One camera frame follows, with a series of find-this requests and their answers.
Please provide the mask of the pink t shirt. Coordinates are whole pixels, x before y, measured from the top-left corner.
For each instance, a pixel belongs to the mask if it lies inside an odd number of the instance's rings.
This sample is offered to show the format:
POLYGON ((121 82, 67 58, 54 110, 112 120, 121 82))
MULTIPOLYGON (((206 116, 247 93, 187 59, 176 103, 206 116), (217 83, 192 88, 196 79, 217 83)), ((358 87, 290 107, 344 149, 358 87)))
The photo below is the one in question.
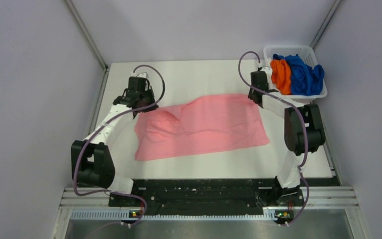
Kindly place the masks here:
POLYGON ((269 144, 258 106, 245 94, 199 97, 140 113, 137 161, 225 152, 269 144))

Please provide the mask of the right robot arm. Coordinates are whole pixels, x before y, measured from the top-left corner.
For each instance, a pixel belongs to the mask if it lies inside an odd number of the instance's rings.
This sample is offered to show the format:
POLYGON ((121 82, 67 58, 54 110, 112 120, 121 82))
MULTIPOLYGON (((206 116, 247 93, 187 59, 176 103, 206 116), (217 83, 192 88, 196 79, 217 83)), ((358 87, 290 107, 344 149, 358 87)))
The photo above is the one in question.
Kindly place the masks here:
POLYGON ((287 153, 284 165, 274 179, 272 200, 285 205, 300 188, 300 176, 308 155, 325 143, 321 113, 317 104, 298 106, 290 99, 281 98, 278 91, 270 90, 265 71, 252 72, 250 78, 248 98, 284 120, 287 153))

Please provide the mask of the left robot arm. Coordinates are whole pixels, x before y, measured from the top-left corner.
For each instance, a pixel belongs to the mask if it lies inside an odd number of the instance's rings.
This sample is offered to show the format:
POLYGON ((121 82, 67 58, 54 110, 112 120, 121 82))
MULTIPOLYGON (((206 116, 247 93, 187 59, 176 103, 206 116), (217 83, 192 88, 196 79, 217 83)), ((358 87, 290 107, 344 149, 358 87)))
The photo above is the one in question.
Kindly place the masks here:
POLYGON ((129 77, 128 87, 113 101, 96 129, 84 140, 73 142, 71 161, 74 185, 94 186, 103 191, 120 193, 126 205, 137 204, 140 193, 133 188, 132 179, 116 172, 111 152, 120 133, 138 113, 157 108, 147 73, 129 77))

